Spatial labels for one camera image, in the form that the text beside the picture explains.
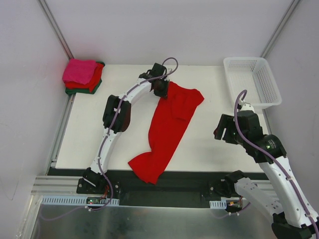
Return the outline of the white plastic basket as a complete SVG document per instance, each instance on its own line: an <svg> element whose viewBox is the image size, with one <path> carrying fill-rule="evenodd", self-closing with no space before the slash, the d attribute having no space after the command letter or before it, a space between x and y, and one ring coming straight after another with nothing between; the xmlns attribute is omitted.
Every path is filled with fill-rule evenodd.
<svg viewBox="0 0 319 239"><path fill-rule="evenodd" d="M257 109L267 109L282 103L276 80L266 59L261 57L227 57L223 60L225 77L234 102L243 90L245 101Z"/></svg>

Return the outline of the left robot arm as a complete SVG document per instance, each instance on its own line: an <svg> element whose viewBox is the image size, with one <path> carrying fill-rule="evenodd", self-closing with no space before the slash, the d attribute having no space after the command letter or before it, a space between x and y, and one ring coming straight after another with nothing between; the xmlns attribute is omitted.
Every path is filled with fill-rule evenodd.
<svg viewBox="0 0 319 239"><path fill-rule="evenodd" d="M107 99L103 113L103 136L97 154L82 179L83 186L88 186L93 193L99 194L108 186L103 176L108 170L113 148L119 136L127 130L131 121L132 105L144 94L153 92L157 97L166 98L169 86L167 68L154 63L153 67L139 75L136 83L125 93Z"/></svg>

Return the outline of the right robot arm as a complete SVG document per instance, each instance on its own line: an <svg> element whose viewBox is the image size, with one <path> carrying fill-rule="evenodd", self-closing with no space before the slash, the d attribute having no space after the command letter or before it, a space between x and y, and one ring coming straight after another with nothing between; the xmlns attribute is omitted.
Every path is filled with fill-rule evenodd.
<svg viewBox="0 0 319 239"><path fill-rule="evenodd" d="M254 111L235 111L234 116L222 114L214 138L242 146L266 174L278 198L271 198L240 170L226 175L213 187L217 194L247 199L270 221L278 239L310 239L319 235L319 214L294 177L281 141L275 135L263 133Z"/></svg>

